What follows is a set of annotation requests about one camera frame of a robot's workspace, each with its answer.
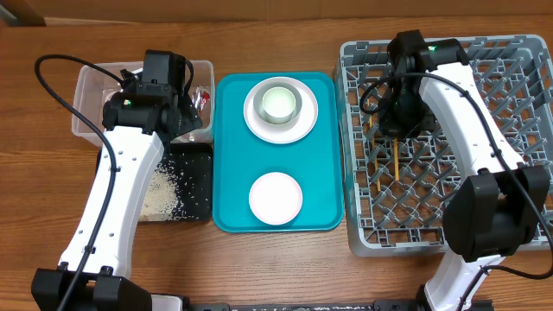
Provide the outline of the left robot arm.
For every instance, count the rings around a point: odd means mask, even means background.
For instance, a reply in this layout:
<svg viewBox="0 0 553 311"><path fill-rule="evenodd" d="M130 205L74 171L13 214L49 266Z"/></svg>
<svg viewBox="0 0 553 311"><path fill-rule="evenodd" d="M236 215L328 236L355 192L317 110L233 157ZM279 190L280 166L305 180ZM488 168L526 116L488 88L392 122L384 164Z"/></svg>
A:
<svg viewBox="0 0 553 311"><path fill-rule="evenodd" d="M139 73L123 70L121 89L103 106L96 126L41 74L43 88L102 141L98 166L76 232L54 269L38 269L31 295L41 310L184 310L188 299L152 294L130 280L137 222L151 177L172 140L199 129L189 96L194 67L168 51L147 50Z"/></svg>

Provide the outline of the wooden chopstick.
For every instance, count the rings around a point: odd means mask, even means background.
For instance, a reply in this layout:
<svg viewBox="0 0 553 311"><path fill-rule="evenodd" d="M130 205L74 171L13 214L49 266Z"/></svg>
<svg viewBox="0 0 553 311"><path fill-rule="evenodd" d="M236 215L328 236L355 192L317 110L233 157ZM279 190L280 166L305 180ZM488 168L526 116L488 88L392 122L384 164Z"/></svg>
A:
<svg viewBox="0 0 553 311"><path fill-rule="evenodd" d="M372 128L374 127L374 122L372 121L372 117L369 117L369 126L370 126L370 130L372 130ZM378 165L378 149L377 149L378 146L375 143L375 134L376 134L376 131L372 134L371 144L372 144L372 151L376 153L375 156L373 157L374 170L376 174L379 170L379 165ZM378 192L381 192L381 183L379 178L380 177L377 177L377 180L376 180L376 188Z"/></svg>
<svg viewBox="0 0 553 311"><path fill-rule="evenodd" d="M393 139L393 155L394 155L394 179L400 181L400 167L399 167L399 148L397 138Z"/></svg>

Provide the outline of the small white plate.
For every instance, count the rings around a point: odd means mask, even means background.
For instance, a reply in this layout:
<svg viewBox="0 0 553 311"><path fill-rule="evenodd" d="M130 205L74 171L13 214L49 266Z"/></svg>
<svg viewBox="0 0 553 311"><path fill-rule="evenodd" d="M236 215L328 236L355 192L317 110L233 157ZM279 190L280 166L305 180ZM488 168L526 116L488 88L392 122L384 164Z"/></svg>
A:
<svg viewBox="0 0 553 311"><path fill-rule="evenodd" d="M252 184L248 203L254 216L266 225L285 225L301 211L303 193L291 176L271 172Z"/></svg>

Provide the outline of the red foil snack wrapper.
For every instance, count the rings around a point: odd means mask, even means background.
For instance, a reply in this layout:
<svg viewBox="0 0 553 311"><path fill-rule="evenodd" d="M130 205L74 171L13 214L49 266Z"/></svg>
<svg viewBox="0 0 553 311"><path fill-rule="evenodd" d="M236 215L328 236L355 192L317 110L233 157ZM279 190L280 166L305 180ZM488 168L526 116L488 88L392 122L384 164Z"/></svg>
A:
<svg viewBox="0 0 553 311"><path fill-rule="evenodd" d="M211 100L211 93L203 86L196 86L191 99L194 105L195 110L201 116L204 111L207 109L207 104Z"/></svg>

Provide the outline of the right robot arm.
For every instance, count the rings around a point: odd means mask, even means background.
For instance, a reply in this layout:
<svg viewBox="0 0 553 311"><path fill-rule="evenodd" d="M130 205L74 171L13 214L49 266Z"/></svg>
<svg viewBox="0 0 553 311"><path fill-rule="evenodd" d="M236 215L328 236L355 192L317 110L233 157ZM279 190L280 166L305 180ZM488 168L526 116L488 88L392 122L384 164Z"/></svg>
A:
<svg viewBox="0 0 553 311"><path fill-rule="evenodd" d="M410 30L396 35L387 54L391 73L378 103L380 132L412 138L440 126L461 176L442 216L448 250L418 301L427 310L468 310L488 273L510 272L502 261L545 225L550 174L525 164L506 141L458 40L426 42Z"/></svg>

